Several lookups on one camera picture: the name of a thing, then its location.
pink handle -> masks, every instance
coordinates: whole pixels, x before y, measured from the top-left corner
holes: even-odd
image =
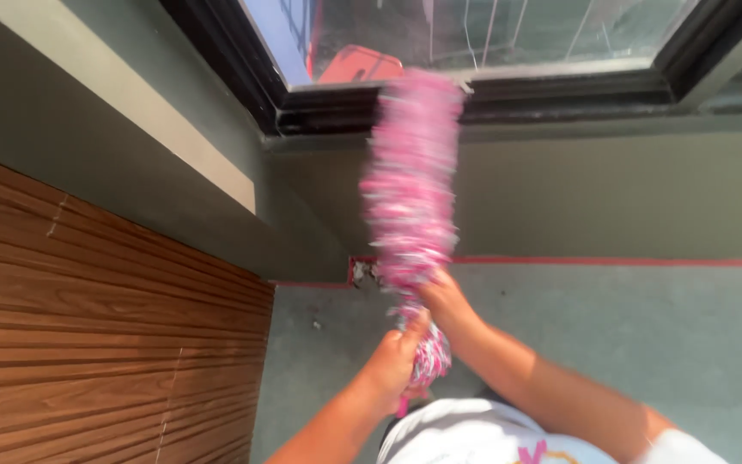
[[[397,418],[404,418],[408,414],[408,398],[400,396],[400,408],[397,409]]]

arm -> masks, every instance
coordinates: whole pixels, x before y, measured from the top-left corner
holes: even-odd
[[[405,332],[392,330],[353,381],[265,464],[349,464],[406,392],[417,344],[429,327],[424,311]]]
[[[438,272],[421,296],[454,354],[547,431],[582,438],[626,463],[675,428],[649,406],[548,361],[483,322],[447,272]]]

person's left hand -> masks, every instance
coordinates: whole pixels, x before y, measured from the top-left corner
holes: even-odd
[[[423,394],[421,389],[409,388],[411,371],[417,345],[426,336],[431,318],[423,309],[420,315],[408,324],[405,332],[391,330],[371,355],[356,381],[364,383],[372,391],[379,407],[386,415],[394,414],[400,405],[400,397],[415,398]]]

forearm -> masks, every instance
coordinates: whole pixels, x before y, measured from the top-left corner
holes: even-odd
[[[374,386],[358,376],[266,464],[349,464],[385,416]]]
[[[552,433],[582,438],[619,462],[639,457],[672,424],[654,409],[539,356],[489,326],[467,301],[432,311],[454,353],[494,391]]]

glass pane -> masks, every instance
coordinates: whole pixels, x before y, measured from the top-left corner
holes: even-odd
[[[242,0],[289,85],[651,66],[698,0]]]

